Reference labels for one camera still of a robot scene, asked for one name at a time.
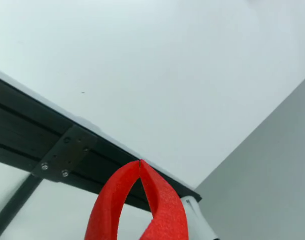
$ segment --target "white plastic part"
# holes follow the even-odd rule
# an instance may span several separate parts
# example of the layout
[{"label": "white plastic part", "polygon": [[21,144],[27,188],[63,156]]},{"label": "white plastic part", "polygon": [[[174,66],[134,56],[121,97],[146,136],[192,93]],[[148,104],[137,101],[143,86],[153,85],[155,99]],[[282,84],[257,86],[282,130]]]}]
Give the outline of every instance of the white plastic part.
[{"label": "white plastic part", "polygon": [[202,215],[195,198],[185,196],[181,201],[186,212],[189,240],[219,240]]}]

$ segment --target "metal bracket plate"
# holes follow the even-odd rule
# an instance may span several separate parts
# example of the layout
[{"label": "metal bracket plate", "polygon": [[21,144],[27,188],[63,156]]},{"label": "metal bracket plate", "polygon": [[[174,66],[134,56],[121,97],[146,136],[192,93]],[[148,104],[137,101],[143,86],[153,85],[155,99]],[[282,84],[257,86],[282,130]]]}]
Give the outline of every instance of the metal bracket plate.
[{"label": "metal bracket plate", "polygon": [[95,134],[74,125],[62,135],[31,173],[43,179],[61,182],[87,155],[96,141]]}]

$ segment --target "black rod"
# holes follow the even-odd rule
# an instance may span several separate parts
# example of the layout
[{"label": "black rod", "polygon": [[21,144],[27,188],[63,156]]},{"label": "black rod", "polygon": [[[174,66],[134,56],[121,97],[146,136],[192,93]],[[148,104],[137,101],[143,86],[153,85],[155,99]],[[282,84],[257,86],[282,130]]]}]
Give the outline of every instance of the black rod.
[{"label": "black rod", "polygon": [[0,212],[0,236],[43,179],[29,175]]}]

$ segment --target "gray wall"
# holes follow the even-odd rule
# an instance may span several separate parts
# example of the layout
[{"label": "gray wall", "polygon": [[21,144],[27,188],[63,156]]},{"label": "gray wall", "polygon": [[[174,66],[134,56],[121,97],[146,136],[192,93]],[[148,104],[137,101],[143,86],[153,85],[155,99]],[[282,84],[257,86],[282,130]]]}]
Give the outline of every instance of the gray wall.
[{"label": "gray wall", "polygon": [[197,191],[221,240],[305,239],[305,81]]}]

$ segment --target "black frame rail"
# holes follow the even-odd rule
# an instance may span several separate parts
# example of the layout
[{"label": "black frame rail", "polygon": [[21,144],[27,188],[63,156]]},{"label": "black frame rail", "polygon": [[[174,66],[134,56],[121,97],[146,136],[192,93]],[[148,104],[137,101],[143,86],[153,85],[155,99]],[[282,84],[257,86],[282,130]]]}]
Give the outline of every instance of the black frame rail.
[{"label": "black frame rail", "polygon": [[[52,156],[58,159],[72,156],[76,146],[79,156],[76,159],[51,160]],[[42,179],[98,194],[117,169],[134,160],[137,158],[132,154],[0,79],[0,162],[32,173],[0,212],[0,235]],[[180,197],[202,199],[158,172]],[[125,203],[150,210],[140,180],[132,187]]]}]

